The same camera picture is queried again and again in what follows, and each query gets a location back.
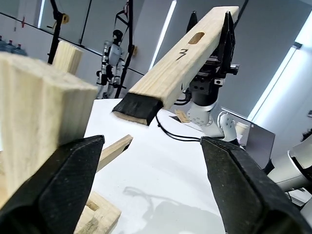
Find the wooden block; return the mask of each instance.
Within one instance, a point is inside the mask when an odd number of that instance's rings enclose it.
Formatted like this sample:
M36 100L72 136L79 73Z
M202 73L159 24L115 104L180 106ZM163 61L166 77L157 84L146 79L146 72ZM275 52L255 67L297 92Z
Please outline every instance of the wooden block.
M3 168L2 152L0 151L0 209L8 199L6 191L6 181Z
M218 46L228 11L235 22L238 6L214 7L129 90L114 114L149 125L162 107L170 109Z
M227 11L235 22L238 6L214 7L129 92L156 97L170 109L218 46Z
M129 147L132 139L132 136L127 135L119 141L115 142L114 144L110 145L106 149L102 150L97 166L97 172L105 167L108 163L113 161L123 151L125 151Z
M2 151L0 151L0 175L4 174L4 167L3 167L3 159L2 159Z
M8 195L62 144L82 138L97 88L42 61L0 53Z
M189 122L191 122L190 119L184 113L184 111L182 111L182 110L175 110L175 114L179 118L181 123L189 123Z
M120 214L121 211L118 208L116 208L110 202L102 198L96 192L91 192L74 233L75 234L109 233L109 231L118 221Z
M74 233L76 234L91 234L98 228L98 220L94 217L95 212L88 206L84 206L78 224Z
M61 71L75 75L82 56L82 51L62 40L58 43L53 66Z

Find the water bottle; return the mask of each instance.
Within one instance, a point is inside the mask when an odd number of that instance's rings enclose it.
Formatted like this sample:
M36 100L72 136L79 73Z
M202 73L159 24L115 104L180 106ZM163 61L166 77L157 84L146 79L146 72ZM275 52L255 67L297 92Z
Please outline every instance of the water bottle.
M4 51L4 46L6 42L2 40L2 36L0 35L0 51Z
M12 50L12 54L27 56L26 51L24 51L24 50L21 48L21 44L18 44L18 46L17 46L14 50Z
M4 51L11 53L15 49L15 46L12 45L12 40L9 40L9 43L5 44Z

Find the black marker writing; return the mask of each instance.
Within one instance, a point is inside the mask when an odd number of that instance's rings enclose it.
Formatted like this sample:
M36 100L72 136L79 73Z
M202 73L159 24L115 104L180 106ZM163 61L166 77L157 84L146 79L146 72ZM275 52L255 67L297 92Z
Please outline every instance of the black marker writing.
M176 61L178 61L180 58L182 58L183 56L185 56L187 51L188 51L188 49L181 49L180 54L182 54L182 55L181 55L180 57L178 57Z

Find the white table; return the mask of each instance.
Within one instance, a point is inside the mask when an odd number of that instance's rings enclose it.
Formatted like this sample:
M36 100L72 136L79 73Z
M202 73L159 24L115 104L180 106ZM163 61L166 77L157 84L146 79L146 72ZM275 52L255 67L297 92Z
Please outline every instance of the white table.
M96 100L86 137L104 135L104 148L133 136L128 150L96 174L93 190L121 209L114 234L223 234L203 152L198 142L169 138L154 119L150 127L115 117L120 99ZM168 131L192 137L202 133L161 110Z

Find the oval slot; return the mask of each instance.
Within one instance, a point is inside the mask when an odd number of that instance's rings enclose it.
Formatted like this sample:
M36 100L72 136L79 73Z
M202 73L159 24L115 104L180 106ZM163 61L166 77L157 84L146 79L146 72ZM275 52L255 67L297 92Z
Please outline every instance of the oval slot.
M205 35L203 32L196 33L192 39L190 39L189 44L195 45L199 42L199 40Z

